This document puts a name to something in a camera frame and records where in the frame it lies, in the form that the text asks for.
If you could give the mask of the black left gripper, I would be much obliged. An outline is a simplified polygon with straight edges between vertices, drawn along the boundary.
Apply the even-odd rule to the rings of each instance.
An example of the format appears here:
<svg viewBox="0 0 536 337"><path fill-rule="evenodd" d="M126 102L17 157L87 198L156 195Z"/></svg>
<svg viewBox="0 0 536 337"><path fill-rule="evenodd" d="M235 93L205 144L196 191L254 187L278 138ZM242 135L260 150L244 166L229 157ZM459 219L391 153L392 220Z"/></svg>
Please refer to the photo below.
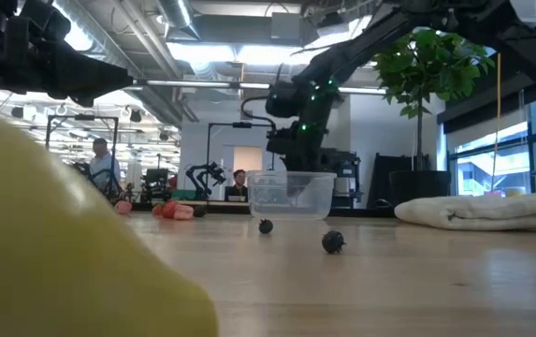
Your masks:
<svg viewBox="0 0 536 337"><path fill-rule="evenodd" d="M46 93L77 90L67 96L90 108L108 93L133 84L128 71L85 56L66 43L55 43L49 33L52 15L14 16L7 22L4 60L12 72L11 82L20 91Z"/></svg>

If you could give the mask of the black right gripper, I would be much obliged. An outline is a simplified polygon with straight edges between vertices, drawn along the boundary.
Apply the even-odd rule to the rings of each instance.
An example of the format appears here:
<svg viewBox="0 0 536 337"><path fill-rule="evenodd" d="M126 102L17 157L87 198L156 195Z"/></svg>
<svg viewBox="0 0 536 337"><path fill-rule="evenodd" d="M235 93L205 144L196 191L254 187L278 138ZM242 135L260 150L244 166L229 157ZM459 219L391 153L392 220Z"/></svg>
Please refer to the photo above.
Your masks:
<svg viewBox="0 0 536 337"><path fill-rule="evenodd" d="M297 120L270 131L267 150L279 154L289 171L318 171L327 122L338 99L337 87L271 87L268 115Z"/></svg>

